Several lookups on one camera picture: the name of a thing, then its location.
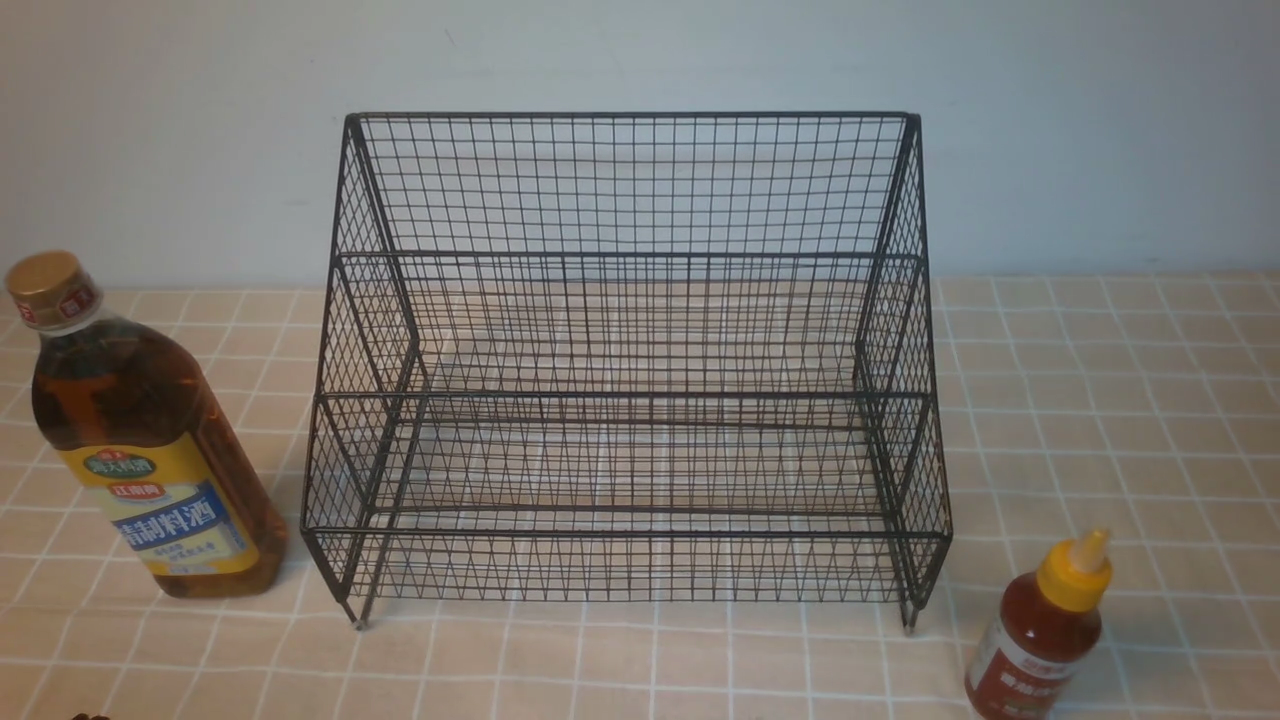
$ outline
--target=bottle label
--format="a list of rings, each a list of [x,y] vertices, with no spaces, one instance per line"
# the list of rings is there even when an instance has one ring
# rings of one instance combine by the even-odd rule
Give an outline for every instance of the bottle label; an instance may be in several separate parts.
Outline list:
[[[1080,661],[1051,662],[1027,652],[1005,629],[1002,619],[987,628],[969,664],[965,684],[988,715],[1039,720],[1075,675]]]
[[[189,433],[59,452],[154,575],[239,573],[259,552]]]

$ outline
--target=wire rack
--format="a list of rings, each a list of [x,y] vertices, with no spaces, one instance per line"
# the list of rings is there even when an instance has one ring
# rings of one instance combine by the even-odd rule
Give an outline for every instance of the wire rack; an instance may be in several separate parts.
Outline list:
[[[952,536],[922,168],[909,114],[348,117],[302,514],[348,618],[914,626]]]

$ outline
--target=plastic bottle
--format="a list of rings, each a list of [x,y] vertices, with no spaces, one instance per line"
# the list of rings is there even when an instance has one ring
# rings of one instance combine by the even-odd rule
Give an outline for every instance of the plastic bottle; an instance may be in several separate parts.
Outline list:
[[[31,384],[40,432],[160,588],[230,597],[270,587],[284,521],[196,359],[105,310],[70,252],[19,261],[5,286],[40,332]]]
[[[1107,542],[1094,529],[1053,546],[1034,573],[1009,583],[1000,615],[965,671],[969,702],[987,720],[1039,720],[1102,634],[1098,602],[1111,582]]]

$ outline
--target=yellow bottle cap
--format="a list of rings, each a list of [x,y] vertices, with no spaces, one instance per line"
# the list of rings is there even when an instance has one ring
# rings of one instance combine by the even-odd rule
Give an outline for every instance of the yellow bottle cap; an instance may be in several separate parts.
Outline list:
[[[1096,528],[1080,539],[1055,544],[1036,571],[1036,584],[1044,598],[1071,612],[1097,607],[1111,583],[1110,541],[1110,530]]]

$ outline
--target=gold bottle cap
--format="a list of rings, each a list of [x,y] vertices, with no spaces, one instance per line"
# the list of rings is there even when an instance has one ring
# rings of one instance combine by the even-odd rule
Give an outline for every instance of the gold bottle cap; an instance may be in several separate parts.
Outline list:
[[[19,260],[9,269],[4,284],[18,305],[22,322],[38,331],[73,325],[102,304],[102,291],[65,250]]]

